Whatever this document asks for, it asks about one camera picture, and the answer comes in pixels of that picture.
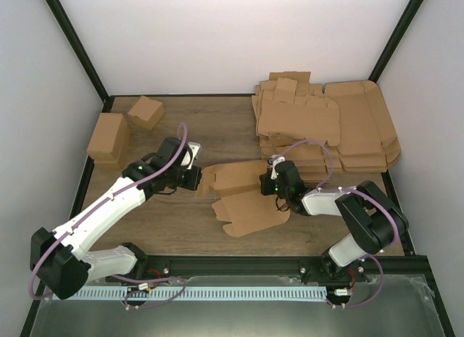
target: gray wall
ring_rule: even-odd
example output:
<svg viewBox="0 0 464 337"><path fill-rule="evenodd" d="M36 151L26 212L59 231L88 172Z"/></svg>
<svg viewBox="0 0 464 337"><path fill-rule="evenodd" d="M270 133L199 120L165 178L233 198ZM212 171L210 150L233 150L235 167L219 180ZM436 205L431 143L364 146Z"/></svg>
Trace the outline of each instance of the gray wall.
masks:
<svg viewBox="0 0 464 337"><path fill-rule="evenodd" d="M402 144L392 170L413 243L464 336L464 0L425 0L380 80Z"/></svg>
<svg viewBox="0 0 464 337"><path fill-rule="evenodd" d="M68 220L102 103L44 0L0 0L0 335L31 300L30 237Z"/></svg>
<svg viewBox="0 0 464 337"><path fill-rule="evenodd" d="M110 94L366 79L408 0L61 0Z"/></svg>

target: table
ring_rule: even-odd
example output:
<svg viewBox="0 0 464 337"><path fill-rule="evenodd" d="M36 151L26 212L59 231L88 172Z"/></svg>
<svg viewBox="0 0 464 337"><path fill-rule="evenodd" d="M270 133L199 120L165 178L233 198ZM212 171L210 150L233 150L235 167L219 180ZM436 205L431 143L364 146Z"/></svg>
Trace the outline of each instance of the table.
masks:
<svg viewBox="0 0 464 337"><path fill-rule="evenodd" d="M112 112L125 114L136 97L117 97ZM154 97L166 108L165 116L151 131L130 120L132 134L128 162L156 151L167 136L175 136L180 122L188 125L188 139L203 146L197 165L238 162L260 158L255 135L255 118L249 96L164 96ZM84 207L100 197L117 179L119 172L94 168ZM383 190L378 173L335 174L332 186L353 186L372 180ZM159 255L253 255L318 256L346 234L340 217L292 215L285 224L240 238L223 231L224 222L215 218L214 195L195 197L179 189L172 196L155 195L133 210L94 245L92 250L111 249L133 242L147 254ZM400 244L385 254L403 255Z"/></svg>

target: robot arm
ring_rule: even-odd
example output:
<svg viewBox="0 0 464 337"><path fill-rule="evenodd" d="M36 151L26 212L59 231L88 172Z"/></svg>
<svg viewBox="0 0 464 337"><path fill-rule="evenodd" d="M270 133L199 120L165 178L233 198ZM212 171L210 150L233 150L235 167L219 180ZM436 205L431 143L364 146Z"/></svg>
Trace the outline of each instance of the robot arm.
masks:
<svg viewBox="0 0 464 337"><path fill-rule="evenodd" d="M331 278L366 254L377 254L394 240L394 230L386 215L352 190L383 207L393 218L400 235L409 227L399 208L372 181L348 189L311 189L302 181L292 161L279 157L272 165L272 172L260 176L262 194L276 194L285 199L290 210L297 214L337 215L347 224L350 234L323 253L323 268Z"/></svg>
<svg viewBox="0 0 464 337"><path fill-rule="evenodd" d="M179 187L196 190L202 174L201 168L193 166L193 161L198 157L201 146L188 143L179 158L163 174L128 188L124 193L115 193L163 168L177 152L180 144L181 141L177 138L166 138L158 152L147 154L139 161L129 164L115 184L78 216L52 232L41 228L33 234L30 248L31 269L57 239L69 233L47 257L37 273L59 298L72 296L85 283L98 278L128 273L134 274L136 278L143 275L147 256L134 244L126 243L111 250L88 250L124 215L166 187L173 190ZM109 200L94 210L77 228L73 227L105 199Z"/></svg>

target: metal grille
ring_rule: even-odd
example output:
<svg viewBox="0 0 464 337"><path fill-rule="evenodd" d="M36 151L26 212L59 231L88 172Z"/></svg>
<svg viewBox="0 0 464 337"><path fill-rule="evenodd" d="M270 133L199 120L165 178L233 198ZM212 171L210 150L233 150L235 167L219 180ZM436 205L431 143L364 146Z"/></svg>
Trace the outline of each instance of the metal grille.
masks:
<svg viewBox="0 0 464 337"><path fill-rule="evenodd" d="M164 301L181 290L180 287L157 287L148 294L135 293L129 300ZM112 301L128 294L127 287L84 287L69 299ZM176 301L326 301L325 287L187 287Z"/></svg>

